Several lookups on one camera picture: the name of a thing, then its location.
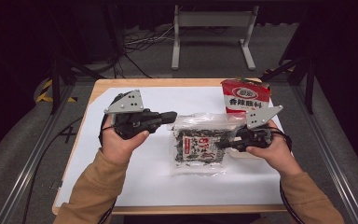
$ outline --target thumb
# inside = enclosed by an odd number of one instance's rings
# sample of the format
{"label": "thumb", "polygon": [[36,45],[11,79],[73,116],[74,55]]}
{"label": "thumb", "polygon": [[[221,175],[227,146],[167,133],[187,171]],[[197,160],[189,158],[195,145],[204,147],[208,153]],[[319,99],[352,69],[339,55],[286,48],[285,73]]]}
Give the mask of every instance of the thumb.
{"label": "thumb", "polygon": [[136,134],[135,136],[133,136],[132,139],[130,139],[130,147],[132,150],[136,149],[138,146],[140,146],[145,140],[146,138],[149,136],[149,132],[148,131],[143,131],[141,133]]}
{"label": "thumb", "polygon": [[250,154],[263,158],[266,158],[266,153],[267,151],[264,148],[260,148],[260,147],[247,147],[246,151],[249,152]]}

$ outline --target forearm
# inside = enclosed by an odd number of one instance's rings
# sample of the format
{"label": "forearm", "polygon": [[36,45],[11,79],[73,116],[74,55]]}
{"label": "forearm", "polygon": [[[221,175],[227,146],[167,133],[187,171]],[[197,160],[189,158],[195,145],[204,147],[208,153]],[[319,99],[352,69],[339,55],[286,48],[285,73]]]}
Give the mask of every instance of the forearm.
{"label": "forearm", "polygon": [[121,193],[128,164],[116,164],[98,150],[78,178],[69,203],[63,203],[54,223],[98,223]]}
{"label": "forearm", "polygon": [[307,173],[284,176],[282,189],[304,223],[344,223],[341,214]]}

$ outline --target seasoning packet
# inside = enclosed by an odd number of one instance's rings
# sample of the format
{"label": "seasoning packet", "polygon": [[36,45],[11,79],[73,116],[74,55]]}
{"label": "seasoning packet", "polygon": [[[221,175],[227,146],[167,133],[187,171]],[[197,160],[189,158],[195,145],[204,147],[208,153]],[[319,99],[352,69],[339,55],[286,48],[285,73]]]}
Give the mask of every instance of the seasoning packet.
{"label": "seasoning packet", "polygon": [[232,141],[237,130],[245,124],[244,113],[178,116],[175,123],[168,125],[172,131],[172,174],[215,175],[224,172],[227,152],[214,143]]}
{"label": "seasoning packet", "polygon": [[269,84],[258,78],[226,79],[221,84],[227,113],[269,107]]}

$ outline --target transparent plastic package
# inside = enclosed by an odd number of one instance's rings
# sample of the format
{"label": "transparent plastic package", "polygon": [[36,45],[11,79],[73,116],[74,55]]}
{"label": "transparent plastic package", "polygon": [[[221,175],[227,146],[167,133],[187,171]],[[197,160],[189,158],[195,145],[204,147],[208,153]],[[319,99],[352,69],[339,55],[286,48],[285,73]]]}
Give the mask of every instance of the transparent plastic package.
{"label": "transparent plastic package", "polygon": [[178,116],[175,123],[168,125],[172,131],[171,174],[223,174],[227,152],[214,143],[233,140],[245,124],[244,113]]}

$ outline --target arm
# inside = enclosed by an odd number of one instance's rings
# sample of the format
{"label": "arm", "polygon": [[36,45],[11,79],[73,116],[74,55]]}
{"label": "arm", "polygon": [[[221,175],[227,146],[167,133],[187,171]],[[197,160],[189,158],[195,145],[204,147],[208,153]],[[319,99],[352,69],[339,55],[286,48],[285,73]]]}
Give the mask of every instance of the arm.
{"label": "arm", "polygon": [[103,147],[76,181],[69,203],[63,203],[54,223],[98,223],[121,193],[131,154],[148,131],[123,140],[113,129],[103,132]]}
{"label": "arm", "polygon": [[[273,121],[268,125],[277,128]],[[287,201],[304,223],[344,223],[327,196],[298,165],[282,136],[274,134],[268,148],[247,147],[246,151],[265,159],[279,172]]]}

